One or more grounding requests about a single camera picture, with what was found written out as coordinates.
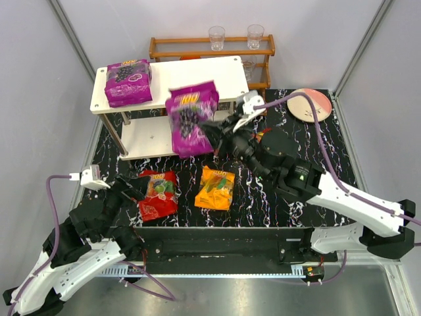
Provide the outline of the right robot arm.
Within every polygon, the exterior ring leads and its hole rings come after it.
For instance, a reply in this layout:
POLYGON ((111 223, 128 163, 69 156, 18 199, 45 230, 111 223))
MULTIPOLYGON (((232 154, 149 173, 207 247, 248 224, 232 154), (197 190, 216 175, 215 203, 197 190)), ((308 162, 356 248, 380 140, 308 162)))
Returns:
POLYGON ((367 250, 400 259, 415 247, 415 233, 407 226, 415 216, 413 201, 390 202, 336 181, 332 173, 300 159, 297 143, 280 128, 258 136, 249 128, 237 128, 233 117, 199 126, 217 154, 241 161, 265 191, 353 219, 345 226, 306 229, 301 252, 367 250))

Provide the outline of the red candy bag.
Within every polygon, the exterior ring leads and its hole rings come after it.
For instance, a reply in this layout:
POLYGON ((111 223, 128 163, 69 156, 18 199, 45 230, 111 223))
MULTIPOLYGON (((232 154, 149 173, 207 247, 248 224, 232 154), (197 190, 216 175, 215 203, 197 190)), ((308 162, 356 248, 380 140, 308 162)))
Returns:
POLYGON ((253 138, 256 139, 258 142, 261 141, 262 137, 267 133, 270 132, 271 128, 265 128, 264 130, 261 130, 259 132, 256 132, 253 134, 253 138))
POLYGON ((167 217, 177 212, 177 177, 175 172, 143 171, 139 174, 139 178, 147 181, 145 197, 138 202, 144 222, 167 217))

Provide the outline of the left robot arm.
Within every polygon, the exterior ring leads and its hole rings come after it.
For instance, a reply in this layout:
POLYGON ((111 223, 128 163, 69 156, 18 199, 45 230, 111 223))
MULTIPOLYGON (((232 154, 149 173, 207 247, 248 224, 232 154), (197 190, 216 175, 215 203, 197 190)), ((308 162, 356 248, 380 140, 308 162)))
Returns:
POLYGON ((141 238, 134 228, 118 226, 116 217, 146 191, 146 180, 116 176, 104 199, 85 199, 63 223, 56 222, 25 281, 3 292, 8 314, 57 315, 97 274, 125 259, 141 259, 141 238))

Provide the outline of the purple candy bag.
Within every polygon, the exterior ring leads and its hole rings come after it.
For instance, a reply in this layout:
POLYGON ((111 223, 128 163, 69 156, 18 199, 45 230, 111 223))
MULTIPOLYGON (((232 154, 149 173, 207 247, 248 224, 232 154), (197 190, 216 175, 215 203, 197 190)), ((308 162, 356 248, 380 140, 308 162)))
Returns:
POLYGON ((212 152, 199 124, 213 120, 218 102, 219 93, 212 80, 170 90, 165 107, 172 133, 172 150, 180 158, 212 152))
POLYGON ((152 70, 146 59, 107 66, 105 95, 111 108, 142 104, 153 100, 152 70))

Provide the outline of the orange mango candy bag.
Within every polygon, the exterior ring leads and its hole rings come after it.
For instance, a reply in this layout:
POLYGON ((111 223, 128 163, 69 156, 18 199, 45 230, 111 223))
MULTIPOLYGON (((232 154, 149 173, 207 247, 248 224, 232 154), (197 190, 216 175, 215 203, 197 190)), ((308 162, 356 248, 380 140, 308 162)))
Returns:
POLYGON ((233 200, 235 174, 203 167, 195 206, 228 211, 233 200))

